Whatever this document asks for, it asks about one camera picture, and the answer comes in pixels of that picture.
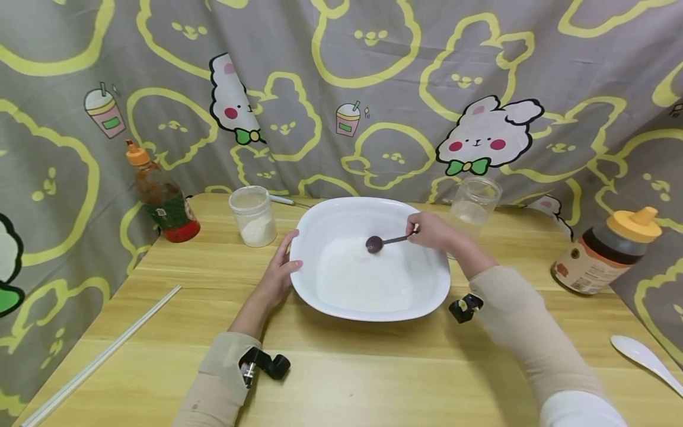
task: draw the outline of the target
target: bottle label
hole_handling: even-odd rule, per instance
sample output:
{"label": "bottle label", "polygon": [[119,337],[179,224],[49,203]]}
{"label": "bottle label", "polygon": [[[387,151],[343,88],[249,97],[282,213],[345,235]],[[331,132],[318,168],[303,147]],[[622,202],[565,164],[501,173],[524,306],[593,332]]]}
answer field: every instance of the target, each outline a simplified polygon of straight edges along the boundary
{"label": "bottle label", "polygon": [[161,204],[145,204],[145,210],[162,230],[174,230],[195,220],[195,214],[182,193]]}
{"label": "bottle label", "polygon": [[567,254],[553,265],[557,280],[582,294],[597,294],[631,265],[614,262],[588,247],[580,237]]}

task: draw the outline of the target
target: wooden table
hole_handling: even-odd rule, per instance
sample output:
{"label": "wooden table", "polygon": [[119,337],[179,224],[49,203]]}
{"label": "wooden table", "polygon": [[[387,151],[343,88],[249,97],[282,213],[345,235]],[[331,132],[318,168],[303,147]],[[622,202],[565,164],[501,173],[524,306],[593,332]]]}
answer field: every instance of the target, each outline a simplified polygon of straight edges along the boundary
{"label": "wooden table", "polygon": [[[187,243],[160,239],[154,244],[21,419],[182,284],[183,289],[43,424],[170,425],[214,336],[229,326],[275,245],[304,212],[275,204],[277,241],[249,249],[238,236],[227,195],[202,194],[190,204],[201,222],[200,234]],[[447,212],[444,206],[416,207]],[[480,243],[540,291],[629,426],[681,424],[683,401],[609,343],[613,334],[642,341],[683,381],[677,365],[621,300],[611,291],[578,297],[550,278],[548,268],[568,242],[549,217],[523,209],[496,212]],[[284,382],[260,375],[239,426],[537,425],[531,391],[511,357],[492,344],[476,321],[459,325],[448,313],[447,304],[468,289],[454,262],[451,270],[451,293],[442,307],[407,322],[333,318],[290,294],[266,330],[264,347],[271,354],[286,355],[292,369]]]}

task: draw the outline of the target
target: white sleeve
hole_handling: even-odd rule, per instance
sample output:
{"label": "white sleeve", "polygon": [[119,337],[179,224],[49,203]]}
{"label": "white sleeve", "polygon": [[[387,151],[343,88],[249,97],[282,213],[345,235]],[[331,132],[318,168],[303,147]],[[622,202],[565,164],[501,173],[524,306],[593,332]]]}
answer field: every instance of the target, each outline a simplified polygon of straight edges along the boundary
{"label": "white sleeve", "polygon": [[559,391],[541,408],[541,427],[626,427],[607,401],[585,391]]}

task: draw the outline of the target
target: drink cup illustration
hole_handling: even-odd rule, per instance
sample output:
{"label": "drink cup illustration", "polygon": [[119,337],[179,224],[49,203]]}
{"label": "drink cup illustration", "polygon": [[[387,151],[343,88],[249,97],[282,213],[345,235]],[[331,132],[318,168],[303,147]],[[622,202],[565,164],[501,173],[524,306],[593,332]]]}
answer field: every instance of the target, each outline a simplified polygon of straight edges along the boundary
{"label": "drink cup illustration", "polygon": [[83,104],[85,112],[97,123],[107,138],[111,139],[123,132],[126,129],[126,124],[116,100],[105,86],[104,83],[100,83],[99,89],[88,92]]}
{"label": "drink cup illustration", "polygon": [[352,137],[356,134],[358,123],[361,120],[361,101],[355,104],[344,104],[337,109],[337,133]]}

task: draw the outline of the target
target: green bow tie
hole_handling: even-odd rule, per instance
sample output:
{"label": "green bow tie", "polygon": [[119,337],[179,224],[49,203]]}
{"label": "green bow tie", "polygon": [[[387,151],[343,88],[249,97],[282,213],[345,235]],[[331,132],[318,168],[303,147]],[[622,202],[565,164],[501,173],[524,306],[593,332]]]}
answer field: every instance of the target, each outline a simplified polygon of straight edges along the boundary
{"label": "green bow tie", "polygon": [[240,128],[235,128],[235,140],[241,146],[245,146],[251,142],[262,142],[266,143],[261,138],[261,129],[257,130],[244,130]]}
{"label": "green bow tie", "polygon": [[484,157],[483,159],[478,159],[473,162],[461,162],[459,160],[451,160],[448,164],[448,169],[446,169],[446,175],[454,176],[458,175],[460,172],[472,172],[475,175],[484,175],[488,171],[488,165],[491,163],[491,159]]}

